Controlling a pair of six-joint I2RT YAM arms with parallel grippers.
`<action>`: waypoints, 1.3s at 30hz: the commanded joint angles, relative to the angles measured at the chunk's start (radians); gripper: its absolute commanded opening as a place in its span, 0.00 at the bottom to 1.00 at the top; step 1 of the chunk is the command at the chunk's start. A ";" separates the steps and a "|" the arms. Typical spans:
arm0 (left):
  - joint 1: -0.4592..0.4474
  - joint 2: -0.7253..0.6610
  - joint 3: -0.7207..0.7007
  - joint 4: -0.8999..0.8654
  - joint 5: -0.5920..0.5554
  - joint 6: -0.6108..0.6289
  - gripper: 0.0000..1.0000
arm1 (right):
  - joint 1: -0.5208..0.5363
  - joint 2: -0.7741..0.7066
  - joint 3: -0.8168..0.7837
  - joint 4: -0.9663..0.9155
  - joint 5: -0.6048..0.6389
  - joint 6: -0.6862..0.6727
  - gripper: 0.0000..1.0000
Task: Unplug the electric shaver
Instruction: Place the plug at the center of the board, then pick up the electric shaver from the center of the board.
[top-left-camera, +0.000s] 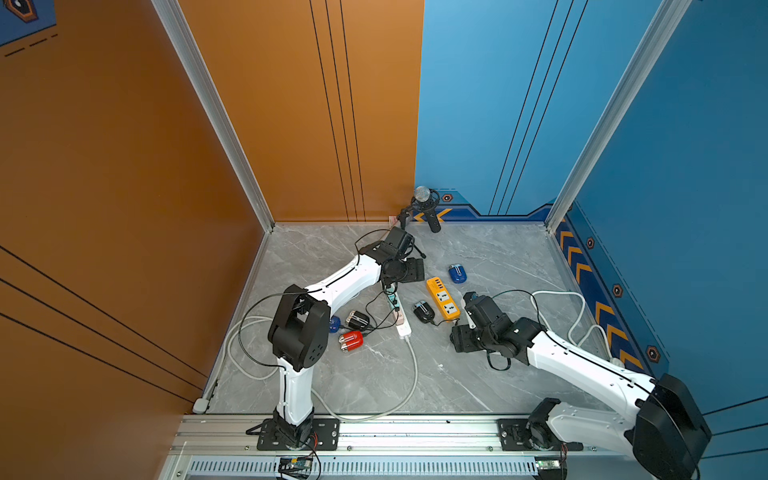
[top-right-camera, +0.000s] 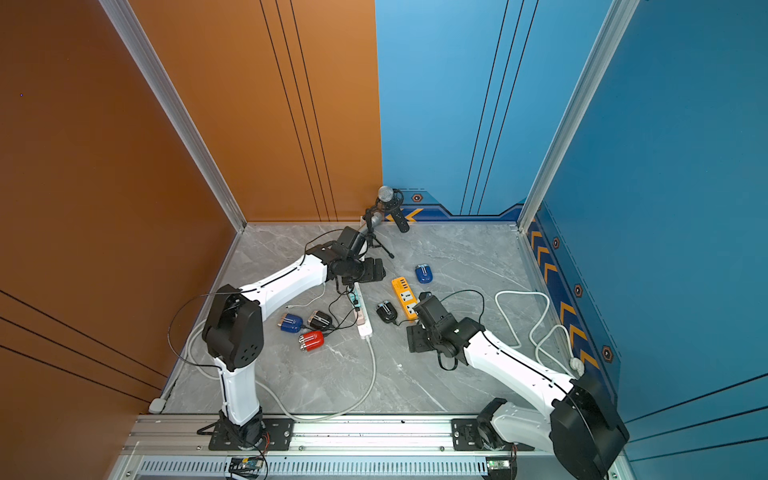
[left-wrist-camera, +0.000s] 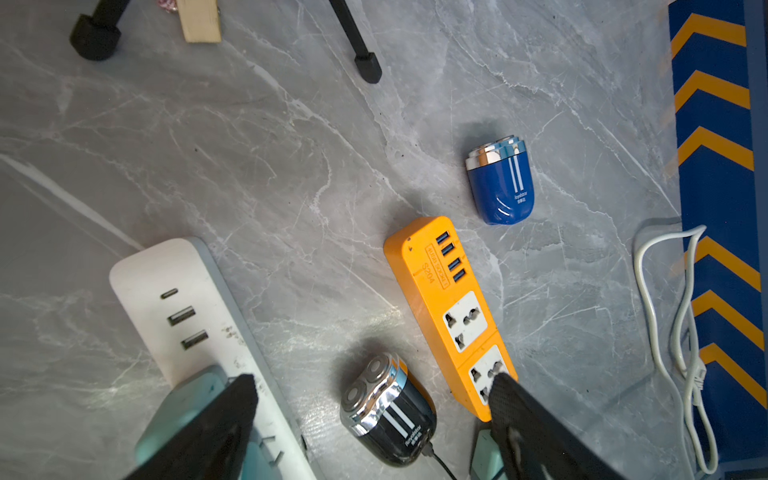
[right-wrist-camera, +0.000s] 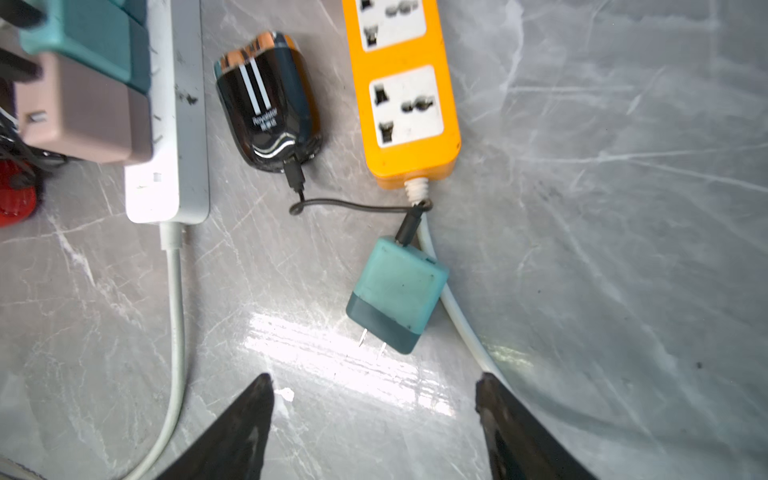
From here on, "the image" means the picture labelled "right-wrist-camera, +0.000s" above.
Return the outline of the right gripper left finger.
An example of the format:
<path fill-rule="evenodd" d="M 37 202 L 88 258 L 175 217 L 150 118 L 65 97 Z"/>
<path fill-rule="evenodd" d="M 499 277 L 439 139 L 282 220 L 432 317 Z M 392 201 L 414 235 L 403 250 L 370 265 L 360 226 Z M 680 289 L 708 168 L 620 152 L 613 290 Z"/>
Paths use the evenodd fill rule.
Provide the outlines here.
<path fill-rule="evenodd" d="M 161 479 L 259 479 L 275 394 L 260 374 L 173 464 Z"/>

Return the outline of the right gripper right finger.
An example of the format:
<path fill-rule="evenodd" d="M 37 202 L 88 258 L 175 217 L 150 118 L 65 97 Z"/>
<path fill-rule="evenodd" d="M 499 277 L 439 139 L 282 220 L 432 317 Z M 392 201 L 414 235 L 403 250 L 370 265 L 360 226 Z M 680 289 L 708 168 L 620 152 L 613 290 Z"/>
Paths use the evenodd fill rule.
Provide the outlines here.
<path fill-rule="evenodd" d="M 492 373 L 476 383 L 475 402 L 494 479 L 595 479 Z"/>

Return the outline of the yellow power strip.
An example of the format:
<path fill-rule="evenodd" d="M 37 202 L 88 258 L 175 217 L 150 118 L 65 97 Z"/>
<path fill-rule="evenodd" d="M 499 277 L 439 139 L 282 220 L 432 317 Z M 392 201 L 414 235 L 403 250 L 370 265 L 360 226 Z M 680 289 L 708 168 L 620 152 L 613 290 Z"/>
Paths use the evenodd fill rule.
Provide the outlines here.
<path fill-rule="evenodd" d="M 462 145 L 438 4 L 342 6 L 368 169 L 416 203 L 451 175 Z"/>

